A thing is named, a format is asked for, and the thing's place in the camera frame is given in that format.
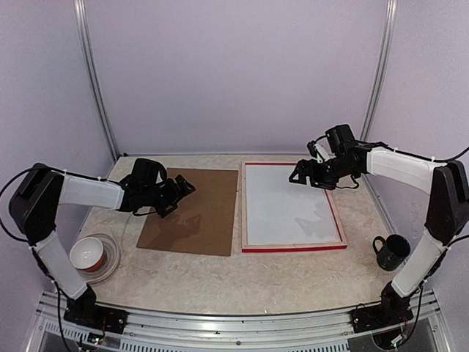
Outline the brown backing board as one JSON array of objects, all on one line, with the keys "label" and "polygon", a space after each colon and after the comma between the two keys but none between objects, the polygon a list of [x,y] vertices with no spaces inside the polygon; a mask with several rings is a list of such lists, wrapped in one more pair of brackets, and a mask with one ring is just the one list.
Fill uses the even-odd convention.
[{"label": "brown backing board", "polygon": [[182,175],[196,191],[178,203],[165,218],[146,217],[138,249],[228,257],[232,252],[238,171],[168,169],[169,177]]}]

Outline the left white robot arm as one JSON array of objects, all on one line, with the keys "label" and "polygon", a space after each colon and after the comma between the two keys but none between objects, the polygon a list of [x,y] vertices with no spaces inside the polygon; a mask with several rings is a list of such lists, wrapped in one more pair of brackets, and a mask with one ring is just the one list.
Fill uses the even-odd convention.
[{"label": "left white robot arm", "polygon": [[122,334],[128,319],[123,309],[97,304],[91,286],[84,281],[60,243],[56,215],[60,205],[84,205],[139,215],[154,208],[164,218],[181,199],[196,188],[182,175],[171,179],[163,164],[139,158],[132,172],[119,182],[80,175],[37,163],[18,174],[21,183],[8,211],[41,271],[52,280],[59,296],[67,299],[60,321],[103,333]]}]

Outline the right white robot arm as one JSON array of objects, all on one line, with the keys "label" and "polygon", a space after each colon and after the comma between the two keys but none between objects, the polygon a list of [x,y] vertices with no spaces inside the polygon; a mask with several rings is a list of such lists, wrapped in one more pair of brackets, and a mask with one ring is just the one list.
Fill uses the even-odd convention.
[{"label": "right white robot arm", "polygon": [[412,319],[410,300],[423,290],[446,252],[468,223],[468,177],[462,162],[439,161],[391,149],[382,142],[353,142],[321,158],[317,144],[312,157],[300,160],[291,183],[334,190],[343,177],[384,177],[420,191],[421,234],[397,275],[383,288],[380,302],[351,311],[353,330],[365,332]]}]

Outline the white red bowl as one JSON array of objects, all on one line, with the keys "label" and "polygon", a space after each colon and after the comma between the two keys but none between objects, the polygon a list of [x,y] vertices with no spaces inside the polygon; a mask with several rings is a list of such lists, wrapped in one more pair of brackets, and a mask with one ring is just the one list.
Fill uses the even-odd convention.
[{"label": "white red bowl", "polygon": [[74,268],[94,272],[105,262],[103,243],[95,237],[82,238],[70,250],[69,258]]}]

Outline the dark green mug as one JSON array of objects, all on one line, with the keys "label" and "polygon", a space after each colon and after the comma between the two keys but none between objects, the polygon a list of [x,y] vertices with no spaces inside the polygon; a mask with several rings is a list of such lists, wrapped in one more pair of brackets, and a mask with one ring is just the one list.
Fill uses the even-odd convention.
[{"label": "dark green mug", "polygon": [[387,238],[377,236],[372,242],[377,264],[385,271],[396,270],[410,255],[411,247],[406,238],[392,234]]}]

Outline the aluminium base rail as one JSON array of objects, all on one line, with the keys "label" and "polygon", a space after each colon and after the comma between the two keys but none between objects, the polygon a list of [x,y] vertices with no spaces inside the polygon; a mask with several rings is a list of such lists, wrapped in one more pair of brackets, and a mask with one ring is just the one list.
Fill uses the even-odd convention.
[{"label": "aluminium base rail", "polygon": [[66,301],[44,292],[23,351],[375,351],[376,331],[356,333],[351,307],[277,315],[195,315],[129,308],[121,334],[58,321]]}]

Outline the right aluminium post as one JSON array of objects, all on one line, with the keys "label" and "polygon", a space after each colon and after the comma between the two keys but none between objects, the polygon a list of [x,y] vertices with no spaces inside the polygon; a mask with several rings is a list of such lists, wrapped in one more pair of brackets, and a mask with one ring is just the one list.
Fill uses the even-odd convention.
[{"label": "right aluminium post", "polygon": [[385,75],[394,36],[398,3],[398,0],[387,0],[385,2],[385,17],[383,22],[383,30],[380,36],[377,65],[374,70],[372,88],[370,91],[361,132],[358,138],[360,141],[368,141],[372,132],[372,127],[377,113],[377,107],[379,105],[381,92],[385,82]]}]

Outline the aluminium post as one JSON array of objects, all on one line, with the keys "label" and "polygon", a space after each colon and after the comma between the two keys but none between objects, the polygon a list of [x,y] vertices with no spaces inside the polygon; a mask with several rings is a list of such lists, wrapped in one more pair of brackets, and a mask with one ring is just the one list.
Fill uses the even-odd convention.
[{"label": "aluminium post", "polygon": [[111,158],[113,161],[117,161],[119,158],[119,148],[117,146],[114,132],[112,131],[111,123],[108,118],[105,102],[103,99],[103,93],[97,74],[91,35],[86,16],[86,3],[84,0],[75,0],[73,1],[73,7],[75,10],[75,19],[78,26],[78,35],[80,37],[81,49],[84,55],[84,64],[89,78],[92,96],[97,109],[98,120],[103,130],[104,139]]},{"label": "aluminium post", "polygon": [[385,17],[383,22],[383,30],[380,36],[377,65],[374,70],[372,88],[370,91],[361,132],[358,138],[360,141],[368,141],[372,132],[372,127],[377,113],[377,107],[379,105],[381,92],[385,82],[385,75],[394,36],[398,3],[398,0],[387,0],[385,2]]}]

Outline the left aluminium post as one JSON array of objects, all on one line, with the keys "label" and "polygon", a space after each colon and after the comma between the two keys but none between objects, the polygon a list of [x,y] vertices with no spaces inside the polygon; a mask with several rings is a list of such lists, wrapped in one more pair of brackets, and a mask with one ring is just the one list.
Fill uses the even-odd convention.
[{"label": "left aluminium post", "polygon": [[75,0],[73,1],[73,7],[75,10],[75,19],[78,26],[78,35],[80,37],[81,49],[84,55],[84,64],[89,78],[92,96],[97,109],[98,120],[103,130],[104,139],[111,158],[113,161],[117,161],[119,158],[119,148],[117,146],[114,132],[112,131],[111,123],[108,118],[105,102],[103,99],[103,93],[97,74],[91,35],[86,16],[86,3],[84,0]]}]

